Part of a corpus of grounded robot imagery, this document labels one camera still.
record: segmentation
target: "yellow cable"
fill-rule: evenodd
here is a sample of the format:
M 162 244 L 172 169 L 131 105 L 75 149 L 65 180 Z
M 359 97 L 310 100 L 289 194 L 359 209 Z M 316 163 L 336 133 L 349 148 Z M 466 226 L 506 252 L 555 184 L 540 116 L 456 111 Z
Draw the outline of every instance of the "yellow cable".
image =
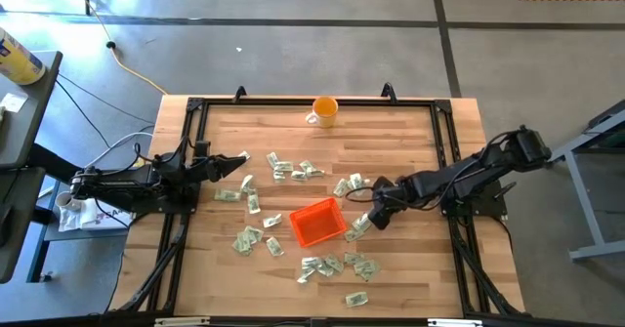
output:
M 89 6 L 89 8 L 91 9 L 91 11 L 94 13 L 94 15 L 96 15 L 96 18 L 98 19 L 98 21 L 100 22 L 100 24 L 102 25 L 102 28 L 104 29 L 104 33 L 106 33 L 106 37 L 108 38 L 109 42 L 112 42 L 113 40 L 110 38 L 110 34 L 108 33 L 108 30 L 106 29 L 106 26 L 104 25 L 104 22 L 102 21 L 102 19 L 100 18 L 100 15 L 98 15 L 98 12 L 93 8 L 93 6 L 91 6 L 91 4 L 89 3 L 89 1 L 84 0 L 85 4 L 87 4 L 87 6 Z M 126 71 L 128 71 L 129 73 L 134 74 L 135 76 L 143 79 L 144 81 L 146 81 L 149 85 L 151 85 L 152 87 L 156 88 L 156 90 L 158 90 L 160 93 L 162 93 L 163 95 L 169 95 L 169 93 L 167 93 L 167 91 L 165 91 L 163 88 L 159 87 L 156 83 L 152 82 L 151 80 L 149 80 L 148 78 L 142 76 L 141 74 L 139 74 L 138 72 L 132 70 L 131 68 L 128 68 L 127 66 L 125 66 L 117 57 L 117 53 L 115 53 L 115 48 L 114 47 L 109 47 L 110 52 L 113 54 L 113 58 L 115 59 L 115 61 L 117 62 L 117 64 L 119 64 L 120 67 L 124 68 Z

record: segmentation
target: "mug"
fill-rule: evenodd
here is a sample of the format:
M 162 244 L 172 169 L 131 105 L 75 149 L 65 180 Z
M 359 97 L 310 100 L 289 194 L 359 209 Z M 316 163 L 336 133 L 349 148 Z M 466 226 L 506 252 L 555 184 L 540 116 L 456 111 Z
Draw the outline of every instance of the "mug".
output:
M 339 111 L 339 103 L 331 97 L 319 97 L 312 103 L 312 112 L 306 116 L 306 122 L 321 128 L 332 127 Z
M 83 203 L 82 200 L 72 198 L 69 191 L 64 191 L 57 195 L 57 200 L 55 200 L 55 202 L 60 209 L 69 211 L 80 211 Z

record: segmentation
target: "white cable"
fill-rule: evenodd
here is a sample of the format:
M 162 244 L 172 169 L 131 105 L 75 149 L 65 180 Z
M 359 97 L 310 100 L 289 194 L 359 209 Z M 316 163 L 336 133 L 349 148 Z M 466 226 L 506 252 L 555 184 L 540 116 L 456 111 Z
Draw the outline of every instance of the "white cable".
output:
M 98 15 L 98 12 L 94 9 L 93 6 L 91 6 L 91 4 L 89 3 L 89 1 L 84 0 L 85 4 L 87 4 L 87 6 L 89 6 L 89 8 L 91 9 L 91 11 L 94 13 L 94 15 L 96 15 L 96 18 L 98 19 L 98 21 L 100 22 L 100 24 L 102 25 L 102 28 L 104 29 L 104 33 L 106 33 L 106 37 L 108 38 L 108 42 L 111 44 L 114 44 L 113 40 L 110 38 L 110 34 L 108 33 L 108 30 L 106 30 L 106 26 L 104 25 L 104 22 L 102 21 L 102 19 L 100 18 L 100 15 Z M 140 73 L 134 71 L 133 69 L 127 67 L 126 65 L 124 65 L 119 58 L 117 57 L 117 53 L 115 53 L 115 48 L 114 45 L 113 47 L 109 47 L 110 52 L 113 54 L 113 58 L 115 59 L 115 61 L 117 62 L 117 64 L 119 64 L 120 67 L 124 68 L 126 71 L 134 74 L 135 76 L 139 77 L 140 79 L 144 80 L 147 84 L 151 85 L 152 87 L 154 87 L 157 91 L 159 91 L 161 94 L 163 95 L 169 95 L 169 93 L 167 93 L 167 91 L 165 91 L 163 88 L 161 88 L 160 86 L 158 86 L 158 84 L 152 82 L 149 78 L 142 76 Z
M 135 133 L 129 134 L 128 136 L 122 137 L 122 139 L 120 139 L 119 141 L 117 141 L 113 145 L 111 145 L 110 148 L 108 148 L 100 156 L 96 157 L 93 161 L 88 163 L 87 166 L 85 166 L 85 168 L 87 168 L 89 166 L 93 166 L 96 162 L 100 161 L 103 157 L 105 157 L 111 150 L 115 149 L 118 146 L 121 146 L 121 145 L 125 144 L 127 141 L 131 140 L 135 136 L 149 136 L 149 137 L 153 137 L 152 134 L 146 133 L 146 132 L 135 132 Z

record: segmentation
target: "white paper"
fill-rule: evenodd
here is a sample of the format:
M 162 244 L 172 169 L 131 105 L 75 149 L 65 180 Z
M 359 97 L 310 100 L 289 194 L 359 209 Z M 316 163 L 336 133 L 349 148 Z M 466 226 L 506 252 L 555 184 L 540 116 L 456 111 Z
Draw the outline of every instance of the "white paper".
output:
M 0 102 L 0 106 L 4 106 L 10 112 L 20 112 L 27 100 L 28 94 L 26 93 L 7 93 Z

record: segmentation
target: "orange mug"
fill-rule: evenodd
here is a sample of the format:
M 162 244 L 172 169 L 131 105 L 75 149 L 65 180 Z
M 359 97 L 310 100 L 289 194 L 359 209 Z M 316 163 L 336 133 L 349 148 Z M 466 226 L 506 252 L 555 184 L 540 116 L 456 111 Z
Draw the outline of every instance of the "orange mug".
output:
M 312 112 L 306 116 L 306 122 L 318 125 L 321 128 L 329 128 L 334 125 L 339 103 L 331 97 L 319 97 L 312 103 Z

